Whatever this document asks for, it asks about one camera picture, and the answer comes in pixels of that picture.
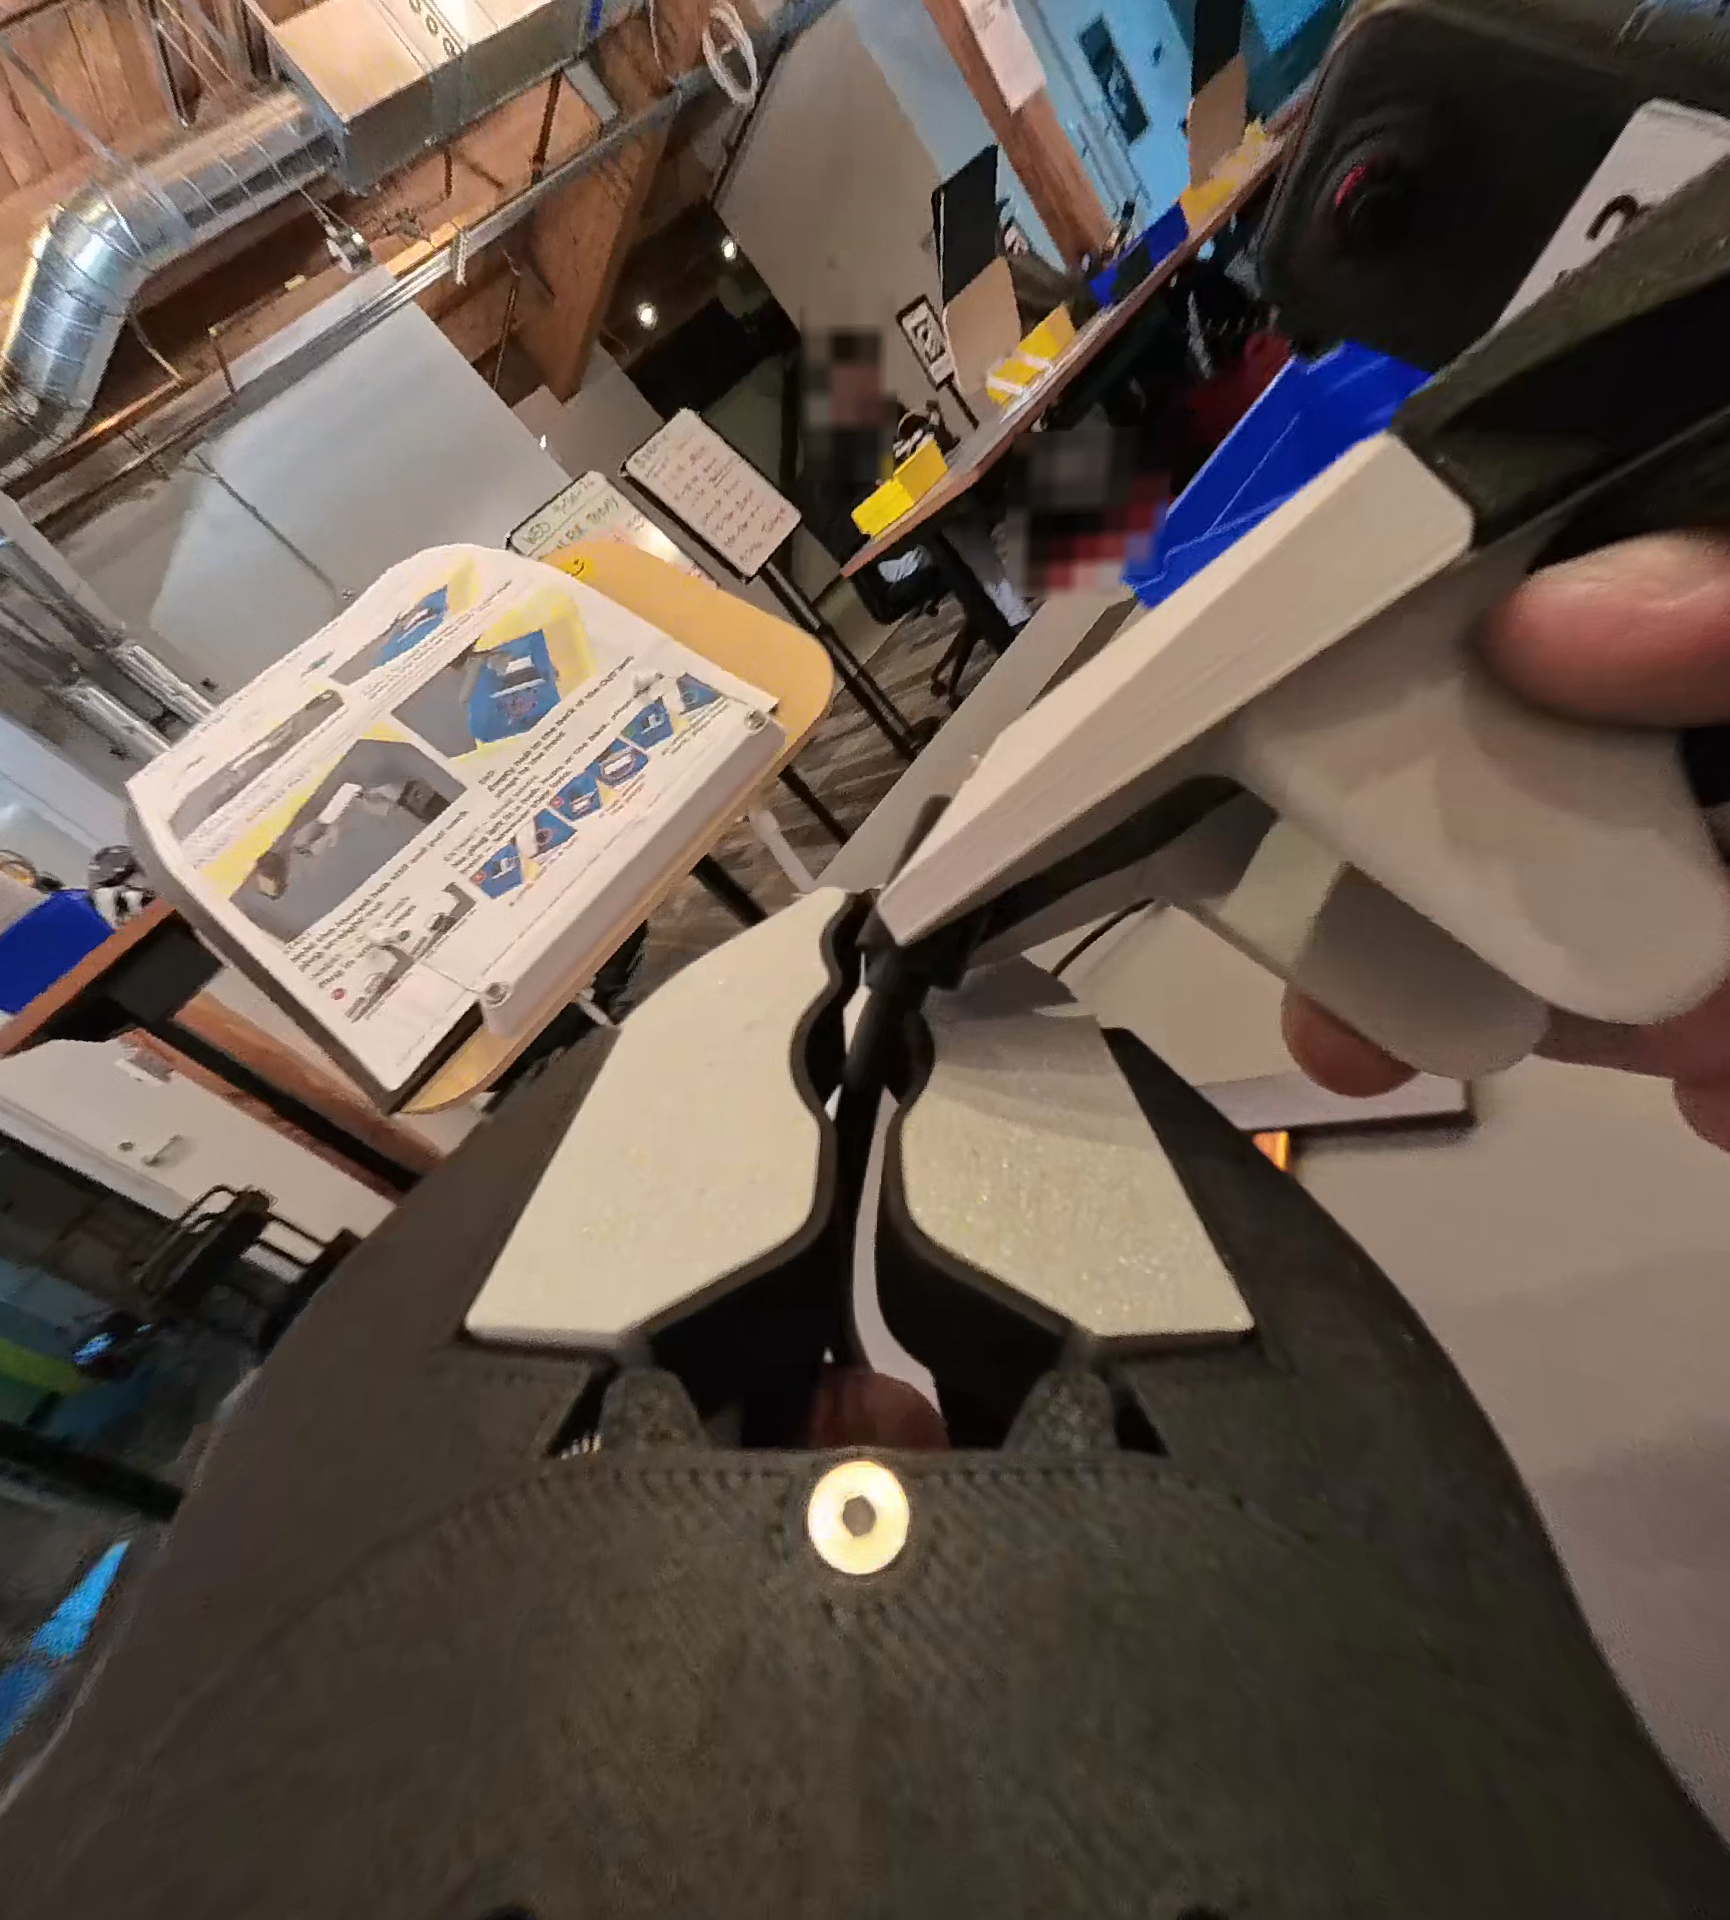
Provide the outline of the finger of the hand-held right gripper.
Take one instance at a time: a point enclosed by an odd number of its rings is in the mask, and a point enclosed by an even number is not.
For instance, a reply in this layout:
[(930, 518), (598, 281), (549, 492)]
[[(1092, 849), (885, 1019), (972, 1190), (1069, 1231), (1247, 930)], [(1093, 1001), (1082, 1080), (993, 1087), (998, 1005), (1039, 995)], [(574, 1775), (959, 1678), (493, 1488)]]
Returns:
[(1066, 944), (1072, 956), (1153, 906), (1227, 895), (1278, 823), (1251, 793), (1172, 790), (1044, 870), (1008, 881), (951, 930), (950, 982)]
[(1397, 437), (1356, 444), (1047, 689), (878, 895), (916, 948), (1124, 821), (1217, 725), (1471, 549), (1473, 508)]

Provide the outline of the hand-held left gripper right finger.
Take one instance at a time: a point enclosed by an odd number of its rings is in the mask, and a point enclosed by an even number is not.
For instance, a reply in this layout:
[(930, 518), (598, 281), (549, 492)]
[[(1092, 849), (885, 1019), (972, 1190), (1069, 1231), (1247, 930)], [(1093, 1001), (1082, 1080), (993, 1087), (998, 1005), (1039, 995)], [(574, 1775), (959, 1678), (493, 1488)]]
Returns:
[(1038, 1384), (1222, 1351), (1256, 1316), (1098, 1020), (1006, 960), (930, 997), (885, 1116), (875, 1305), (950, 1442)]

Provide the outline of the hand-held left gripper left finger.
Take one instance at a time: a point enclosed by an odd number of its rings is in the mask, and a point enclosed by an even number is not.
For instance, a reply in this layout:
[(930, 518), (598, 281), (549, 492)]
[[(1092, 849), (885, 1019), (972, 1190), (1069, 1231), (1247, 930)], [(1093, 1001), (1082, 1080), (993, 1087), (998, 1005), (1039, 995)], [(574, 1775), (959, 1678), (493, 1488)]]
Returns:
[(467, 1305), (474, 1343), (661, 1371), (706, 1420), (810, 1387), (841, 1323), (829, 1098), (865, 918), (818, 889), (628, 1015)]

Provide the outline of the braided black cable orange plugs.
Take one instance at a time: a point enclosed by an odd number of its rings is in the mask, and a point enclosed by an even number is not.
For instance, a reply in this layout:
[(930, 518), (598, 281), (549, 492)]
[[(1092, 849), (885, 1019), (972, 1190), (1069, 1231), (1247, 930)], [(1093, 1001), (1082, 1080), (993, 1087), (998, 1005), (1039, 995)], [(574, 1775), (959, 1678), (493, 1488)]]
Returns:
[(871, 1211), (868, 1172), (878, 1115), (887, 1095), (909, 1080), (913, 1031), (932, 988), (923, 948), (901, 948), (871, 911), (856, 939), (856, 1019), (843, 1043), (831, 1123), (831, 1205), (822, 1232), (828, 1264), (828, 1356), (863, 1371), (868, 1351), (858, 1325), (858, 1240)]

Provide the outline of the person's right hand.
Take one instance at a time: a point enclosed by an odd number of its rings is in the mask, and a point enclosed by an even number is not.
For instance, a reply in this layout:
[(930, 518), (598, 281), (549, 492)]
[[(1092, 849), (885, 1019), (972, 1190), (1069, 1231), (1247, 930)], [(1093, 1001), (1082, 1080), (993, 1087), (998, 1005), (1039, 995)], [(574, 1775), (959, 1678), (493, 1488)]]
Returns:
[[(1589, 725), (1681, 732), (1730, 725), (1730, 541), (1621, 541), (1530, 577), (1482, 653), (1519, 698)], [(1730, 978), (1650, 1027), (1549, 1019), (1538, 1054), (1662, 1080), (1693, 1132), (1730, 1156)]]

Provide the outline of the large blue plastic bin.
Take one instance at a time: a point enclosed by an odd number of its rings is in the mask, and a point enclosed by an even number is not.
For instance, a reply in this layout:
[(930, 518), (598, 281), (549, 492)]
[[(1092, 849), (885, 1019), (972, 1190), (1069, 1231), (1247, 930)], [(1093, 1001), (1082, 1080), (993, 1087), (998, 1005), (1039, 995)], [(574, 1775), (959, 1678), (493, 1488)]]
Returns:
[(1359, 344), (1294, 357), (1134, 547), (1121, 581), (1153, 611), (1359, 442), (1430, 374)]

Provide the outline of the yellow bin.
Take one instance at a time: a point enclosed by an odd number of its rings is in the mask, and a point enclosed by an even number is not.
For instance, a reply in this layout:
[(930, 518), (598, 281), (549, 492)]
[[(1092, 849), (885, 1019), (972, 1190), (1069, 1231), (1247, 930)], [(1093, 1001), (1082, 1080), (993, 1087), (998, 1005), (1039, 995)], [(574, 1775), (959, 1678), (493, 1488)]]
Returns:
[(946, 452), (932, 437), (909, 444), (887, 474), (853, 510), (852, 527), (875, 541), (950, 479)]
[(1076, 333), (1069, 309), (1057, 304), (988, 366), (986, 397), (999, 408), (1021, 400), (1069, 352)]

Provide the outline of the white document stand with instructions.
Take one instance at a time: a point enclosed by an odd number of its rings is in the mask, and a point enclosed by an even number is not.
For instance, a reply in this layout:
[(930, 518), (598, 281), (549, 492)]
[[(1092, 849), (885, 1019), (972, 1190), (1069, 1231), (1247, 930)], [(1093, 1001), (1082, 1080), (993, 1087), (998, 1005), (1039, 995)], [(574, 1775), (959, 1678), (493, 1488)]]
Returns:
[(820, 643), (619, 541), (449, 542), (128, 782), (158, 899), (384, 1115), (497, 1078), (764, 804)]

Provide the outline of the black and tan display board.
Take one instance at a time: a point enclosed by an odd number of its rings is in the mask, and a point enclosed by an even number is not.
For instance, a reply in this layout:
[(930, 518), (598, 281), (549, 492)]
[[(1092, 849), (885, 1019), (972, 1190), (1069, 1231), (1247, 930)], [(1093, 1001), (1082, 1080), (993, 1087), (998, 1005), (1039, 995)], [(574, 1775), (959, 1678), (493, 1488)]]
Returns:
[(957, 387), (981, 388), (1024, 327), (999, 221), (999, 150), (977, 150), (932, 194), (946, 344)]

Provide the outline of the small whiteboard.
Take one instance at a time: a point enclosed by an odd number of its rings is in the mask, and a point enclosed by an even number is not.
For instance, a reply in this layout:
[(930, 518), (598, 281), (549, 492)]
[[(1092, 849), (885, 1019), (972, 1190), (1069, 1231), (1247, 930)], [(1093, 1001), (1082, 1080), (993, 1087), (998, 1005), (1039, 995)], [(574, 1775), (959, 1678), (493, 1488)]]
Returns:
[(688, 407), (626, 456), (621, 474), (742, 582), (802, 527), (799, 506)]

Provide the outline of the paper notice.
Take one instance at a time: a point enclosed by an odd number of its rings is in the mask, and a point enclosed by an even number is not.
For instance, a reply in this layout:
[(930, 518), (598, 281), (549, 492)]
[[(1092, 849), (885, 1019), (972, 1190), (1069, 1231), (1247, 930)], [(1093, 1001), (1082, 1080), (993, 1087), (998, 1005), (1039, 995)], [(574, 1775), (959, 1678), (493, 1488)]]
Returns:
[(980, 59), (1008, 115), (1018, 115), (1045, 87), (1039, 55), (1015, 3), (959, 3)]

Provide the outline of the whiteboard with green heading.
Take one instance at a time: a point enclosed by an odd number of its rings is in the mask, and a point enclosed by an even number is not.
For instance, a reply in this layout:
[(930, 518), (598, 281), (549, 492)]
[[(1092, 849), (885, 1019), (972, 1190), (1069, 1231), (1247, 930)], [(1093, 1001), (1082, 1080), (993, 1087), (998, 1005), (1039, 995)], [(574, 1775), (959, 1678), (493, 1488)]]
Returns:
[(569, 481), (506, 536), (506, 550), (539, 560), (577, 544), (610, 542), (669, 560), (677, 549), (610, 479), (587, 472)]

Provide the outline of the wooden post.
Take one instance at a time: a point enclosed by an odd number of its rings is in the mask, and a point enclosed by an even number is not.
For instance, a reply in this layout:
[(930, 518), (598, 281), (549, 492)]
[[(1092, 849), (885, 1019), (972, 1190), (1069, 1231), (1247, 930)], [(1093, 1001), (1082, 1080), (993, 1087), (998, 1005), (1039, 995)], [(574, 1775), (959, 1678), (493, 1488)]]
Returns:
[(1077, 268), (1083, 259), (1099, 259), (1110, 239), (1111, 221), (1082, 156), (1077, 156), (1057, 118), (1049, 82), (1020, 112), (1006, 112), (959, 5), (926, 3), (923, 11), (941, 39), (948, 59), (965, 82), (986, 129), (993, 134), (999, 156), (1008, 160), (1061, 261), (1069, 268)]

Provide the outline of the rectangular metal duct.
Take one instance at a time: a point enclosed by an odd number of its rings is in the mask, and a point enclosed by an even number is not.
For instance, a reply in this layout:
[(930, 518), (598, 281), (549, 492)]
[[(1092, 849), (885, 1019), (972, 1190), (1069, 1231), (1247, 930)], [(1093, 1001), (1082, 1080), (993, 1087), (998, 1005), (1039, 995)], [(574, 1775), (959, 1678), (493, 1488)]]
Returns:
[(315, 3), (257, 23), (338, 180), (361, 192), (561, 73), (603, 16), (591, 3)]

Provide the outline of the silver ventilation duct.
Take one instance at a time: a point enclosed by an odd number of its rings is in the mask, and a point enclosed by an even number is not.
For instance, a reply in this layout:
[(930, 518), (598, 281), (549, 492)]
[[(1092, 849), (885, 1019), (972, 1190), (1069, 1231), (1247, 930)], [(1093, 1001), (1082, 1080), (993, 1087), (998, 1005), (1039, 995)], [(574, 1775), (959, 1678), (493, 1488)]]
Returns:
[(62, 200), (35, 231), (0, 344), (0, 482), (77, 435), (155, 277), (322, 180), (333, 159), (311, 105), (279, 87)]

